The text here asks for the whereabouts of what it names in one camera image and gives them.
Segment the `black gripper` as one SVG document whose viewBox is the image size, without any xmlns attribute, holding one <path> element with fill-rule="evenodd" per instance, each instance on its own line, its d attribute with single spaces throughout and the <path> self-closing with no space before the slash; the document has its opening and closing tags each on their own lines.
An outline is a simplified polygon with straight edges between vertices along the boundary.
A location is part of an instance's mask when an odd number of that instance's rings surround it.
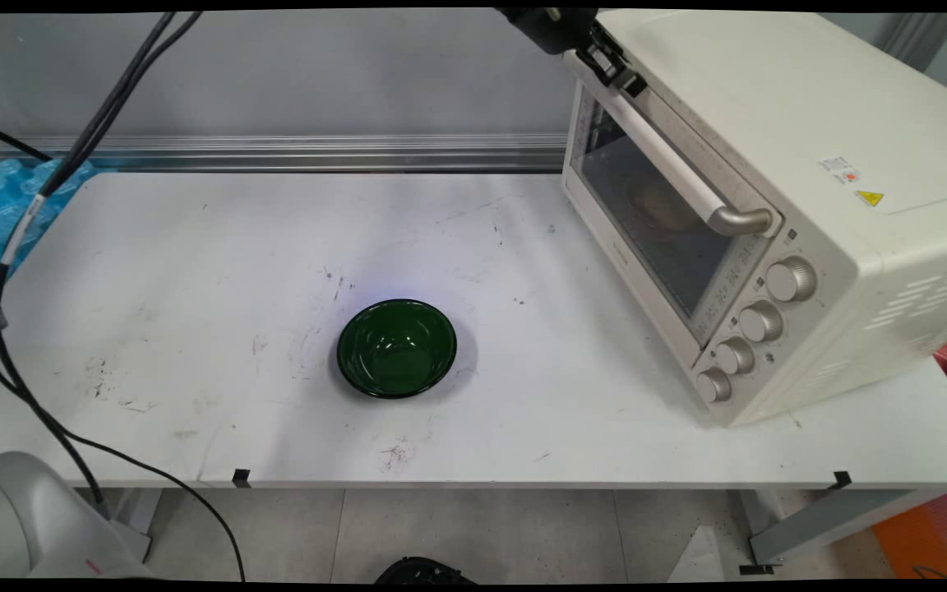
<svg viewBox="0 0 947 592">
<path fill-rule="evenodd" d="M 648 89 L 645 79 L 627 62 L 623 49 L 595 20 L 598 8 L 496 8 L 515 29 L 547 55 L 576 50 L 576 57 L 606 89 L 631 99 Z"/>
</svg>

